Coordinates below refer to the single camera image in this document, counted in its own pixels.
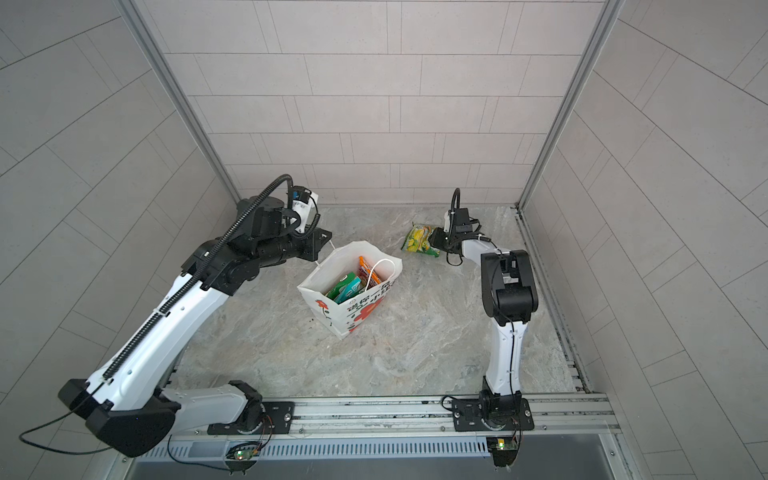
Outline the green yellow candy bag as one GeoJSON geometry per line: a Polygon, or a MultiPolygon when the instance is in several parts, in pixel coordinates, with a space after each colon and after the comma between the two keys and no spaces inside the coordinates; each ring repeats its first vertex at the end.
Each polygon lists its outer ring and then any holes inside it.
{"type": "Polygon", "coordinates": [[[413,223],[402,243],[401,250],[429,255],[434,258],[440,256],[439,250],[430,243],[430,236],[436,229],[433,225],[413,223]]]}

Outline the green snack pack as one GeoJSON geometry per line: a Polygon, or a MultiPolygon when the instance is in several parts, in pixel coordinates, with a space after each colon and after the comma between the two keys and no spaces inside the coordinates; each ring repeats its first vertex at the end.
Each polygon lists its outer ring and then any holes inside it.
{"type": "Polygon", "coordinates": [[[357,275],[354,272],[348,272],[336,282],[336,284],[325,294],[325,296],[330,300],[335,300],[346,288],[346,286],[356,278],[357,275]]]}

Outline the white floral paper bag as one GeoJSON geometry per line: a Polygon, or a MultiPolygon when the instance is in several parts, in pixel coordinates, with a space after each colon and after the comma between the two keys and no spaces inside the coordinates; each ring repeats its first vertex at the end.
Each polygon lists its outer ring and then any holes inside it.
{"type": "Polygon", "coordinates": [[[334,249],[298,291],[315,318],[343,339],[381,304],[402,270],[401,259],[354,241],[334,249]]]}

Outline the orange pink candy bag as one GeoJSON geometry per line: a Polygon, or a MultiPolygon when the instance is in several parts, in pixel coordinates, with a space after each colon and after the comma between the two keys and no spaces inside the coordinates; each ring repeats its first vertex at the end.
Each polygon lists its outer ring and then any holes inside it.
{"type": "Polygon", "coordinates": [[[382,279],[376,271],[377,263],[369,262],[364,256],[358,257],[359,277],[365,290],[378,286],[382,279]]]}

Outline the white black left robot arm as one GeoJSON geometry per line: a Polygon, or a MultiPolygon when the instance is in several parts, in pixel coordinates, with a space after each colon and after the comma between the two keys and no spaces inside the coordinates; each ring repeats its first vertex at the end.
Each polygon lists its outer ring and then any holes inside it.
{"type": "Polygon", "coordinates": [[[165,299],[126,344],[88,378],[67,381],[59,400],[98,440],[128,457],[198,427],[265,432],[262,397],[244,381],[198,390],[167,384],[197,330],[244,283],[292,258],[317,260],[331,239],[318,226],[317,200],[283,174],[240,201],[234,223],[184,262],[165,299]]]}

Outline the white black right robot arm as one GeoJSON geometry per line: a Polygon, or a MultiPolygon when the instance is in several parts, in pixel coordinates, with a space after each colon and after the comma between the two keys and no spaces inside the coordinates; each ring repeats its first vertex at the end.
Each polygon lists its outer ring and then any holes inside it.
{"type": "Polygon", "coordinates": [[[539,300],[530,256],[525,250],[498,247],[481,232],[480,221],[460,205],[455,191],[445,225],[429,237],[430,245],[481,268],[480,293],[485,314],[494,321],[492,350],[479,402],[483,418],[499,423],[522,406],[522,345],[539,300]]]}

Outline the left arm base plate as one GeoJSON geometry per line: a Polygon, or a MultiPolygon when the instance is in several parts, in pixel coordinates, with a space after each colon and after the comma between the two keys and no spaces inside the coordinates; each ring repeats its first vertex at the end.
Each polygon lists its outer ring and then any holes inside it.
{"type": "Polygon", "coordinates": [[[295,403],[267,401],[246,407],[245,411],[229,424],[216,423],[207,428],[208,435],[283,435],[291,429],[295,403]]]}

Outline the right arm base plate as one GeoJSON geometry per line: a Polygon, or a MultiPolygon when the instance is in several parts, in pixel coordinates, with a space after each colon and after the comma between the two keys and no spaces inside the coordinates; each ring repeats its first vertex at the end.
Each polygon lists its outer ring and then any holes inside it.
{"type": "Polygon", "coordinates": [[[509,432],[535,429],[527,399],[519,393],[508,396],[451,398],[447,406],[457,432],[509,432]]]}

